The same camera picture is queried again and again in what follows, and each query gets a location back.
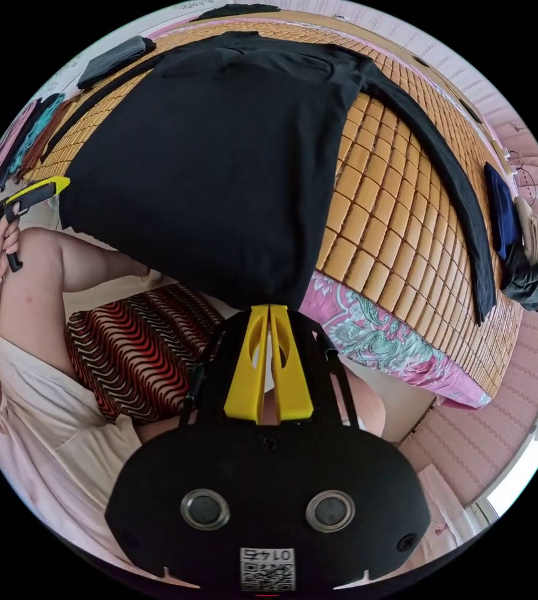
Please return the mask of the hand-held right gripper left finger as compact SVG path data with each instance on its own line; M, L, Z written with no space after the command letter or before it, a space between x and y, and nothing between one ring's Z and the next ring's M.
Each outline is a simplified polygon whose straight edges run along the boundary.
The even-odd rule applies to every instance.
M230 419L260 420L266 375L268 306L253 306L244 325L224 413Z

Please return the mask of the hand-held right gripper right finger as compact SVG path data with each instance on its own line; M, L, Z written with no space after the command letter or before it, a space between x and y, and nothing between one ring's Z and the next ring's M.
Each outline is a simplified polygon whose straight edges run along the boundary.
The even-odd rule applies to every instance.
M303 421L313 413L311 395L288 310L270 305L274 398L279 421Z

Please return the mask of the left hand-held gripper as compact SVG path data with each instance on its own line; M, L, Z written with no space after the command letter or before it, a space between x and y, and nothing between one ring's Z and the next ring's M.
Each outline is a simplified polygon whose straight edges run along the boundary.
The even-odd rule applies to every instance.
M8 224L17 221L33 206L59 195L71 183L66 176L53 176L36 181L5 199L4 218Z

